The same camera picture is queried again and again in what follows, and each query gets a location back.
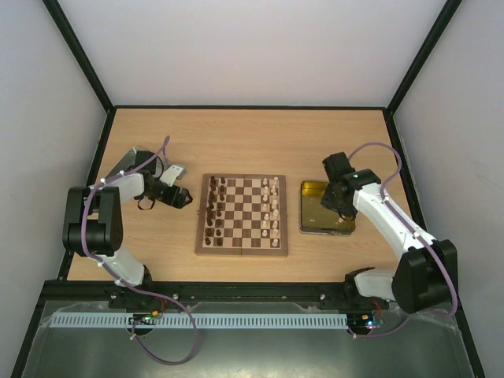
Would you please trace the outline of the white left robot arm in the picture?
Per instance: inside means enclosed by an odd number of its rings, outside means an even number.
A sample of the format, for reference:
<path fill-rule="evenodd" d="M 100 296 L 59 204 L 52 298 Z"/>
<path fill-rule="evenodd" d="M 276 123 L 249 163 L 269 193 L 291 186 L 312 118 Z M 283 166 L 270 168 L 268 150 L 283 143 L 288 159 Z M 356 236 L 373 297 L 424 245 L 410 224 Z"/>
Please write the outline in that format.
<path fill-rule="evenodd" d="M 72 187 L 66 199 L 62 242 L 65 249 L 90 258 L 120 287 L 144 288 L 149 269 L 123 244 L 122 205 L 150 201 L 182 209 L 192 203 L 188 189 L 176 185 L 186 168 L 172 164 L 165 152 L 131 148 L 99 183 Z"/>

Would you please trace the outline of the gold metal tin tray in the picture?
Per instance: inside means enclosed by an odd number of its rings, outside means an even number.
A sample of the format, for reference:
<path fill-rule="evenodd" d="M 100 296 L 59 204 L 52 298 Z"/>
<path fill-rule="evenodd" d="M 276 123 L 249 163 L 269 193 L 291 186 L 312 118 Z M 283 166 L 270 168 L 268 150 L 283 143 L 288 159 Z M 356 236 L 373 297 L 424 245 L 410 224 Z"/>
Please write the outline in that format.
<path fill-rule="evenodd" d="M 313 235 L 351 235 L 355 231 L 355 221 L 344 220 L 337 212 L 326 209 L 321 200 L 327 183 L 305 180 L 299 192 L 299 231 Z"/>

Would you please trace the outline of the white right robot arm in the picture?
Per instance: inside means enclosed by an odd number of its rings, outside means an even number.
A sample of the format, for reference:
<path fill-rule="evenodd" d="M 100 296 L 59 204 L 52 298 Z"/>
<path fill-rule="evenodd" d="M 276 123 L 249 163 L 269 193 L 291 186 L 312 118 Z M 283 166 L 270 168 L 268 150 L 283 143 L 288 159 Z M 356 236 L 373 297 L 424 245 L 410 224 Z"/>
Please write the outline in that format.
<path fill-rule="evenodd" d="M 398 265 L 389 272 L 373 267 L 346 275 L 345 303 L 355 309 L 371 297 L 396 302 L 407 313 L 450 303 L 458 309 L 457 250 L 448 240 L 439 241 L 416 224 L 393 200 L 386 184 L 370 169 L 356 170 L 345 153 L 322 162 L 328 185 L 321 205 L 344 220 L 365 216 L 394 251 Z"/>

